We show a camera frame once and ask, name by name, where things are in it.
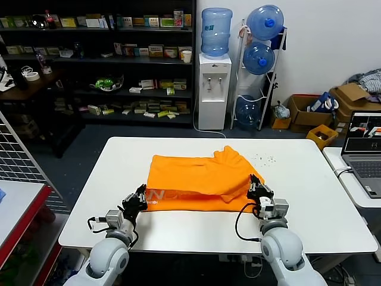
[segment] tape roll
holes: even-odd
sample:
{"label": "tape roll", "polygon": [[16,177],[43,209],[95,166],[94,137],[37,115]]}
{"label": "tape roll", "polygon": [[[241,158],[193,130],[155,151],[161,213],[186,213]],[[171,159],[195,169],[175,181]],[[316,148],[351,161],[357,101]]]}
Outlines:
{"label": "tape roll", "polygon": [[35,80],[38,80],[40,79],[40,75],[38,74],[38,72],[31,72],[31,73],[28,73],[26,76],[25,76],[25,79],[28,81],[28,82],[34,82]]}

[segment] white table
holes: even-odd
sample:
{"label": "white table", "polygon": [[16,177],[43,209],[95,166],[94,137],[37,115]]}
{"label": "white table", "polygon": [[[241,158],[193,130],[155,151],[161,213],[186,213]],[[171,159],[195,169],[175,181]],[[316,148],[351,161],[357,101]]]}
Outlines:
{"label": "white table", "polygon": [[[341,157],[340,147],[326,147],[323,154],[327,159],[332,170],[348,167],[343,158]],[[343,173],[340,175],[339,180],[345,188],[347,194],[351,197],[352,202],[360,208],[381,208],[381,198],[370,198],[365,192],[363,186],[356,179],[352,173]]]}
{"label": "white table", "polygon": [[[289,228],[310,254],[370,253],[377,244],[313,141],[307,139],[119,138],[106,143],[64,227],[64,247],[92,248],[105,234],[86,221],[116,209],[147,182],[152,156],[211,157],[229,145],[265,178],[275,197],[287,199]],[[134,251],[258,254],[260,243],[240,240],[234,212],[150,212],[138,216]],[[239,231],[257,237],[258,221],[243,214]]]}

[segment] green item on shelf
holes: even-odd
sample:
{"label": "green item on shelf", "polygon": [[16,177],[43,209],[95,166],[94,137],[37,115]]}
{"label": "green item on shelf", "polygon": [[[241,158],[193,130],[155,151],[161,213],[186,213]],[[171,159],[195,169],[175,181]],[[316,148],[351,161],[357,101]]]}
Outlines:
{"label": "green item on shelf", "polygon": [[114,82],[112,79],[98,79],[95,83],[96,88],[109,88],[113,86]]}

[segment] orange t-shirt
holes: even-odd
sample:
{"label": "orange t-shirt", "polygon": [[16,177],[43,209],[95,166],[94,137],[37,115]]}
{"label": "orange t-shirt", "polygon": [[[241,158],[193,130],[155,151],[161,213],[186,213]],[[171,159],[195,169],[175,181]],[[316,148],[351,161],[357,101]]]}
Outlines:
{"label": "orange t-shirt", "polygon": [[213,158],[155,155],[149,171],[148,211],[203,210],[238,212],[249,202],[250,174],[263,178],[230,146]]}

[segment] clothing pile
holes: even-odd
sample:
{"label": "clothing pile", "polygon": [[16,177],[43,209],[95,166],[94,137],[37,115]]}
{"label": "clothing pile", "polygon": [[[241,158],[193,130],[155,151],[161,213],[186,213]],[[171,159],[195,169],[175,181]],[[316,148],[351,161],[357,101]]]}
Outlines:
{"label": "clothing pile", "polygon": [[381,103],[381,69],[371,70],[368,73],[358,73],[351,76],[345,83],[356,83],[370,96],[367,100]]}
{"label": "clothing pile", "polygon": [[[215,151],[212,158],[155,155],[146,190],[148,211],[238,212],[252,203],[246,197],[250,174],[264,183],[251,164],[230,146]],[[245,212],[252,212],[252,207]]]}

